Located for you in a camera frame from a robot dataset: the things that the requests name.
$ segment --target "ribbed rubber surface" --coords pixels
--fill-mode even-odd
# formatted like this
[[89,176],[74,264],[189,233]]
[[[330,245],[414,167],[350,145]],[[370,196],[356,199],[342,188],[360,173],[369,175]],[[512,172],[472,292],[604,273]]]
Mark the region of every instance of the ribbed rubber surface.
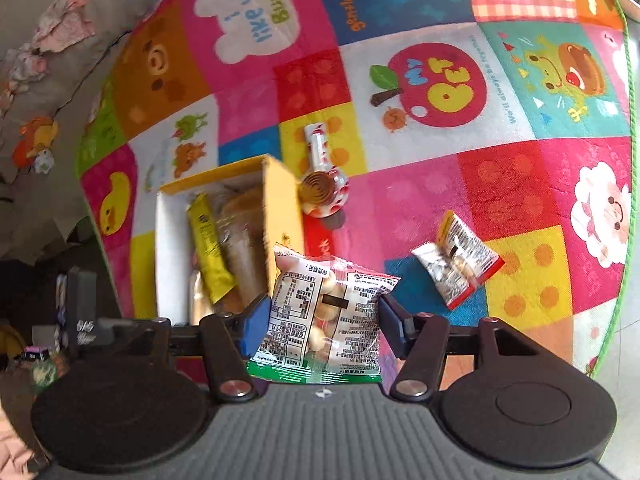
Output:
[[387,399],[376,384],[271,385],[265,397],[219,410],[185,452],[119,476],[52,466],[43,480],[612,479],[590,463],[516,472],[482,462],[442,433],[423,406]]

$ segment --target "metal screw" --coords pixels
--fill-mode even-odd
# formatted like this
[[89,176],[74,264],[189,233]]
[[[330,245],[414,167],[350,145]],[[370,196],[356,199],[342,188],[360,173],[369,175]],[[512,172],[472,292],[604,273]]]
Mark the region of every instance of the metal screw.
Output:
[[413,379],[405,379],[396,384],[396,392],[403,394],[407,397],[420,397],[427,392],[427,385],[422,381],[415,381]]
[[251,391],[251,385],[242,380],[225,381],[220,385],[220,392],[227,397],[244,397]]

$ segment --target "cartoon apple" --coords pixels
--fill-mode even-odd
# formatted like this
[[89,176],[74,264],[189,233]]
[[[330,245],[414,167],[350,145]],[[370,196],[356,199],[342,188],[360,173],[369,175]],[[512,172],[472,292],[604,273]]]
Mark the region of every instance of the cartoon apple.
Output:
[[460,126],[475,119],[486,104],[486,82],[480,67],[463,50],[445,43],[419,43],[369,72],[382,92],[370,102],[380,106],[400,96],[404,111],[427,126]]

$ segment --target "snack bag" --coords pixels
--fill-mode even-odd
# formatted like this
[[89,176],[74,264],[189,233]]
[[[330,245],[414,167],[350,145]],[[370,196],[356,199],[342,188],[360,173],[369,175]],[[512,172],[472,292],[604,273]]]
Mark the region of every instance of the snack bag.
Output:
[[431,275],[449,310],[455,309],[504,265],[504,260],[451,210],[438,229],[436,243],[411,251]]
[[377,298],[399,279],[279,244],[274,253],[280,274],[269,328],[249,373],[296,383],[379,381]]
[[198,254],[202,277],[209,289],[212,304],[216,304],[236,285],[236,279],[226,270],[220,252],[216,227],[211,216],[207,195],[201,193],[187,210],[193,241]]

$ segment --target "cardboard box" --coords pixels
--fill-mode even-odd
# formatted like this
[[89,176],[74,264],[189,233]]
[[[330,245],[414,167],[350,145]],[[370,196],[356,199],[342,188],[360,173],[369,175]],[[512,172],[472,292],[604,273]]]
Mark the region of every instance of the cardboard box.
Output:
[[198,193],[264,190],[264,248],[270,294],[276,279],[273,245],[284,243],[304,252],[298,180],[269,155],[254,156],[165,184],[156,205],[156,294],[158,316],[172,324],[189,322],[189,279],[193,269],[193,236],[187,208]]

